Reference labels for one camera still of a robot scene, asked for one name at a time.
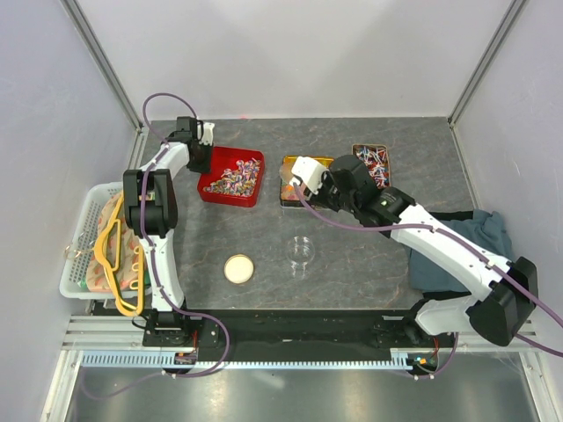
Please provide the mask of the red candy tray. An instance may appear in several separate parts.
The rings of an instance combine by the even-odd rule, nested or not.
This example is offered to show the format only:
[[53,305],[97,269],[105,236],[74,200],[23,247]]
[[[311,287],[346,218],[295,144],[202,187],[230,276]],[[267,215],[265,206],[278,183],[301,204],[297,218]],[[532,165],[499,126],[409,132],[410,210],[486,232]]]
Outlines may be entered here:
[[264,155],[258,150],[215,147],[211,172],[201,175],[197,191],[205,202],[254,207],[265,169]]

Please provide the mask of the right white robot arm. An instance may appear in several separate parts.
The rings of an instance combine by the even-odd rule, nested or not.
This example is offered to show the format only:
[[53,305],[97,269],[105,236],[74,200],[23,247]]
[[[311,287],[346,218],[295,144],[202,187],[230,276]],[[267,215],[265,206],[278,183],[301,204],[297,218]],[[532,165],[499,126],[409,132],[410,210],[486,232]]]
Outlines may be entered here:
[[446,332],[475,331],[497,346],[508,346],[536,308],[537,268],[524,257],[493,253],[448,228],[412,197],[395,187],[378,188],[357,156],[329,166],[300,156],[291,183],[306,202],[349,212],[356,231],[380,232],[417,251],[468,290],[463,297],[424,300],[403,323],[405,340],[425,345]]

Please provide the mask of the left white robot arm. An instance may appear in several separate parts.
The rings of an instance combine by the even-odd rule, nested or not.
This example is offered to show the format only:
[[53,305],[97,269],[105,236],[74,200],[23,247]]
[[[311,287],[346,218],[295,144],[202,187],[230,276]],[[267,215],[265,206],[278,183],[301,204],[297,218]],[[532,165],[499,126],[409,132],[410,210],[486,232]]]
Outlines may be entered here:
[[210,172],[215,126],[195,117],[177,118],[176,130],[165,138],[156,155],[144,166],[123,174],[126,224],[143,249],[151,307],[158,312],[173,312],[185,301],[173,252],[179,219],[173,180],[184,168],[200,174]]

